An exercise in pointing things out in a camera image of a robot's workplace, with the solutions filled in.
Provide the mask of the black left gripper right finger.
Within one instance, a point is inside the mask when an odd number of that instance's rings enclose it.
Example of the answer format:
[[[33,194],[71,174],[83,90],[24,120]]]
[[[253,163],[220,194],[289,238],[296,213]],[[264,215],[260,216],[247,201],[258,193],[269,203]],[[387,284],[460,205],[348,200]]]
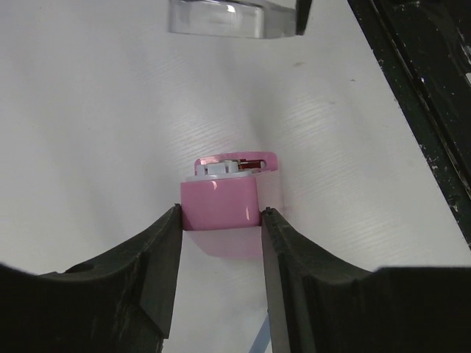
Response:
[[[367,271],[300,234],[275,209],[261,239],[274,352],[468,352],[468,267]]]

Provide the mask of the pink metronome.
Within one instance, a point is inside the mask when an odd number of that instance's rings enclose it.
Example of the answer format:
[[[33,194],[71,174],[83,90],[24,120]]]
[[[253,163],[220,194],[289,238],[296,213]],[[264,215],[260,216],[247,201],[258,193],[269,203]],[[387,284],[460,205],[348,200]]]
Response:
[[[180,184],[183,229],[208,256],[262,257],[261,213],[284,211],[277,155],[240,151],[201,157]]]

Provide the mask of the clear metronome cover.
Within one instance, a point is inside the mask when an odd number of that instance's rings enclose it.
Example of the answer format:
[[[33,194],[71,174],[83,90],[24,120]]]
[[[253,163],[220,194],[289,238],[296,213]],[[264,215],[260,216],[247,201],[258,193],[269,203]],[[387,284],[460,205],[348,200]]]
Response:
[[[296,35],[296,11],[271,1],[170,1],[169,31],[275,39]]]

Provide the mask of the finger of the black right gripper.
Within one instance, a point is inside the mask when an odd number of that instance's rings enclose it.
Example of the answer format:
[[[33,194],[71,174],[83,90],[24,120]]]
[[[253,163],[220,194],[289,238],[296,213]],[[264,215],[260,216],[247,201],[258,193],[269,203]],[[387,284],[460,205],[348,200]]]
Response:
[[[312,0],[296,0],[296,36],[305,34],[310,15]]]

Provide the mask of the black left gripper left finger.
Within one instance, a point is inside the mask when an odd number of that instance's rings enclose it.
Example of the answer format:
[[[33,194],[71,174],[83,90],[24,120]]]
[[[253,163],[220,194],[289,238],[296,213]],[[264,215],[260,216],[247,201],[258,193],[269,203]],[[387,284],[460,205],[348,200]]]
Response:
[[[161,352],[169,337],[182,210],[63,273],[1,267],[3,352]]]

